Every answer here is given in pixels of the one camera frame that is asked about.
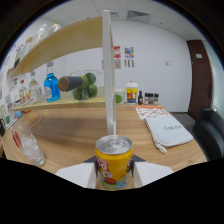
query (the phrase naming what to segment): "bottle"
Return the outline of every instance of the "bottle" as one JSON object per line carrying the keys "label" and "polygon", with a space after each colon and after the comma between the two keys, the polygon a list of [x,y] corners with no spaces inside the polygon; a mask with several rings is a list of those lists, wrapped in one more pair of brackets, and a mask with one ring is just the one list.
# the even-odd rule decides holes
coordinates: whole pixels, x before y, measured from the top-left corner
{"label": "bottle", "polygon": [[68,92],[83,84],[83,79],[80,76],[63,76],[58,81],[60,91]]}
{"label": "bottle", "polygon": [[47,63],[47,78],[44,82],[46,100],[48,103],[60,99],[58,79],[54,76],[53,61]]}
{"label": "bottle", "polygon": [[38,82],[35,80],[35,72],[30,73],[31,82],[30,82],[30,103],[34,104],[41,101],[41,94]]}
{"label": "bottle", "polygon": [[149,104],[149,93],[145,93],[144,104]]}
{"label": "bottle", "polygon": [[26,40],[26,44],[24,46],[24,51],[23,51],[23,54],[22,54],[22,57],[25,57],[29,51],[29,48],[30,48],[30,43],[32,41],[33,37],[29,37],[27,40]]}
{"label": "bottle", "polygon": [[55,20],[54,21],[54,25],[50,27],[50,29],[48,30],[48,35],[56,32],[57,30],[60,29],[60,24],[59,24],[60,20]]}
{"label": "bottle", "polygon": [[20,48],[18,49],[17,51],[17,54],[16,54],[16,58],[15,58],[15,63],[14,63],[14,69],[16,68],[16,66],[19,64],[20,62],[20,59],[21,59],[21,53],[24,49],[24,46],[21,45]]}
{"label": "bottle", "polygon": [[154,101],[154,94],[149,93],[149,104],[153,104],[153,101]]}
{"label": "bottle", "polygon": [[159,94],[155,93],[154,104],[157,105],[159,103]]}
{"label": "bottle", "polygon": [[143,102],[142,91],[139,91],[139,96],[138,96],[138,105],[142,105],[142,102]]}
{"label": "bottle", "polygon": [[39,30],[34,34],[32,38],[29,50],[35,47],[44,38],[46,27],[47,27],[47,24],[43,24],[42,26],[39,27]]}
{"label": "bottle", "polygon": [[23,106],[23,105],[29,103],[29,101],[28,101],[26,87],[24,87],[24,80],[21,80],[20,83],[22,85],[22,87],[19,89],[20,104]]}

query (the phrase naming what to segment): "white wall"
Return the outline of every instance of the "white wall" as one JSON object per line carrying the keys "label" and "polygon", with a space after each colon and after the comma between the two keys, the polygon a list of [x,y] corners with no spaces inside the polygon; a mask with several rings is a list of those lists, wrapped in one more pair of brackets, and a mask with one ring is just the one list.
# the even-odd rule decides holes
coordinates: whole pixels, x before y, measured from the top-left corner
{"label": "white wall", "polygon": [[[21,35],[18,44],[25,43],[26,39],[33,35],[43,23],[49,24],[49,28],[53,21],[47,19],[37,21]],[[145,92],[159,93],[159,103],[167,110],[187,112],[191,95],[192,71],[186,41],[166,30],[130,21],[112,21],[112,34],[114,46],[121,46],[121,69],[115,70],[115,87],[125,88],[127,82],[137,82],[143,94]],[[125,46],[134,47],[136,66],[134,68],[124,67]],[[166,66],[165,60],[171,60],[172,65]],[[8,70],[6,67],[3,67],[4,76]],[[56,59],[54,68],[57,78],[84,69],[102,71],[102,48],[76,52]],[[35,72],[37,81],[43,87],[46,64]],[[24,77],[25,86],[28,88],[29,74],[20,76],[19,80]],[[103,85],[103,71],[100,83]],[[3,88],[3,91],[4,99],[7,89]],[[11,91],[13,102],[17,93],[18,90]]]}
{"label": "white wall", "polygon": [[203,41],[206,52],[209,57],[211,69],[212,69],[212,80],[213,80],[213,97],[212,105],[217,109],[217,112],[224,119],[224,71],[222,64],[219,61],[218,56],[215,51],[212,49],[211,45],[207,41]]}

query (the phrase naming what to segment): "plastic bottle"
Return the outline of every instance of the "plastic bottle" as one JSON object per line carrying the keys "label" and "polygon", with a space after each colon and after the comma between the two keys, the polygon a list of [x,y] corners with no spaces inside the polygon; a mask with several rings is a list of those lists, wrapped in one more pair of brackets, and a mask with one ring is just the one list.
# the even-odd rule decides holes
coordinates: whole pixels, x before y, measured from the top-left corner
{"label": "plastic bottle", "polygon": [[47,63],[47,78],[44,82],[46,100],[48,103],[60,99],[60,90],[58,88],[58,79],[54,75],[53,61]]}

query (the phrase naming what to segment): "paper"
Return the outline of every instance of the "paper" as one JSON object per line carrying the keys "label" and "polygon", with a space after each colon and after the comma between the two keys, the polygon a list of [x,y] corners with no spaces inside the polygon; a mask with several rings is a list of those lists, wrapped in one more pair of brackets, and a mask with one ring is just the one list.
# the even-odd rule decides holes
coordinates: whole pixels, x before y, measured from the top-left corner
{"label": "paper", "polygon": [[147,117],[163,117],[169,114],[161,106],[136,106],[136,111],[141,120]]}

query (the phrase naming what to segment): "can lid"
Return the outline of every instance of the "can lid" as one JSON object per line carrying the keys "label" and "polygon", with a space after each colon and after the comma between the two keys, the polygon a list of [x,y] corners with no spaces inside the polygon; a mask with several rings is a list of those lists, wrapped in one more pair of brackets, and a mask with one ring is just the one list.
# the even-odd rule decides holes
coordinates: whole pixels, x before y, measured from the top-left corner
{"label": "can lid", "polygon": [[132,141],[124,136],[108,135],[97,140],[96,148],[104,154],[124,154],[132,148]]}

